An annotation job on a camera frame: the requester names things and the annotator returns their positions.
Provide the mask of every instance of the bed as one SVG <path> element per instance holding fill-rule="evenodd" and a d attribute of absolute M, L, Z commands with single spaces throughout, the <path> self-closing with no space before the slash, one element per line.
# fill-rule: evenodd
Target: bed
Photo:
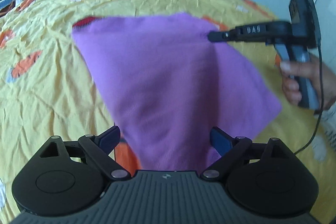
<path fill-rule="evenodd" d="M 77 140 L 87 133 L 100 134 L 114 124 L 71 39 L 72 25 L 87 16 L 178 12 L 228 28 L 274 19 L 266 8 L 248 0 L 36 0 L 21 12 L 12 10 L 0 18 L 0 30 L 7 34 L 0 43 L 0 222 L 7 224 L 19 213 L 11 195 L 13 179 L 50 136 Z M 301 148 L 310 139 L 316 120 L 311 111 L 291 106 L 283 96 L 273 47 L 232 46 L 254 63 L 283 106 L 254 141 L 278 137 L 293 151 Z M 325 159 L 316 160 L 311 146 L 298 157 L 320 187 L 311 213 L 327 224 L 336 213 L 336 154 L 322 128 L 318 135 L 327 146 Z"/>

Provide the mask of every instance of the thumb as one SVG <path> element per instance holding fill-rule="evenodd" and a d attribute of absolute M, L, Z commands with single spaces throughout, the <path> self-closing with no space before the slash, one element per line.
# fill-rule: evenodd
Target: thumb
<path fill-rule="evenodd" d="M 311 62 L 300 63 L 300 62 L 281 62 L 281 70 L 288 75 L 299 76 L 304 78 L 314 78 L 316 65 Z"/>

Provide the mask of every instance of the black handheld device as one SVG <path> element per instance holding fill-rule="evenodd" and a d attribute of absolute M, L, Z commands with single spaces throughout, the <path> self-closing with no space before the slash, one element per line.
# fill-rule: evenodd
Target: black handheld device
<path fill-rule="evenodd" d="M 318 224 L 310 215 L 318 184 L 277 138 L 258 144 L 213 128 L 221 158 L 200 175 L 134 177 L 108 156 L 119 141 L 117 126 L 78 141 L 50 137 L 13 182 L 21 213 L 12 224 Z"/>
<path fill-rule="evenodd" d="M 211 32 L 211 42 L 265 42 L 274 45 L 283 61 L 309 62 L 308 49 L 317 48 L 321 41 L 319 19 L 313 0 L 291 0 L 292 22 L 273 21 L 238 26 L 227 32 Z M 316 91 L 310 80 L 295 77 L 300 86 L 300 107 L 320 109 Z"/>

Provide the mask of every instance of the purple garment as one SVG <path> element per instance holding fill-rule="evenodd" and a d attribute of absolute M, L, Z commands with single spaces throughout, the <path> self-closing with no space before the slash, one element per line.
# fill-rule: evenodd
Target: purple garment
<path fill-rule="evenodd" d="M 147 170 L 204 170 L 210 130 L 255 138 L 281 111 L 256 68 L 188 14 L 110 17 L 73 30 L 115 124 Z"/>

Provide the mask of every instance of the gray ribbed surface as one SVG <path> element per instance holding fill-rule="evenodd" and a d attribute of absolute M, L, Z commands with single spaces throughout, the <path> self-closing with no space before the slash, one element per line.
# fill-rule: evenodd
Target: gray ribbed surface
<path fill-rule="evenodd" d="M 317 224 L 309 215 L 267 219 L 234 204 L 218 183 L 194 172 L 139 171 L 126 182 L 115 182 L 102 199 L 81 213 L 44 218 L 22 213 L 13 224 Z"/>

